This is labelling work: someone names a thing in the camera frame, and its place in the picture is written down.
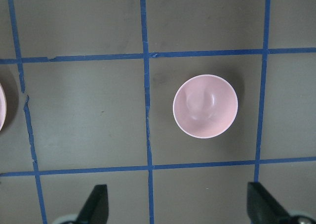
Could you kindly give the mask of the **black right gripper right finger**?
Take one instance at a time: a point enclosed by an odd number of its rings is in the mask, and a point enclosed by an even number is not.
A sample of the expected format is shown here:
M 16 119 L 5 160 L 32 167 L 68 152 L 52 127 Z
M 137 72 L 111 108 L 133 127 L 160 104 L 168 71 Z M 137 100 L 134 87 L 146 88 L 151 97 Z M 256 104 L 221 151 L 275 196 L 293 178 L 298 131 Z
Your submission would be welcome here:
M 247 214 L 252 224 L 298 223 L 259 182 L 247 184 Z

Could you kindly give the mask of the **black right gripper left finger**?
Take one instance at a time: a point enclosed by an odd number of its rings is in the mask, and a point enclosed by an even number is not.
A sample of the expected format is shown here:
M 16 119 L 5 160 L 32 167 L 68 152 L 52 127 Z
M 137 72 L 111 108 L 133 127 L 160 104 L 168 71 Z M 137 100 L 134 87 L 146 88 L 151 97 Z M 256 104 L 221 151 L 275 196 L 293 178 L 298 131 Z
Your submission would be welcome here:
M 108 189 L 106 184 L 94 186 L 76 222 L 79 224 L 106 224 L 108 221 Z

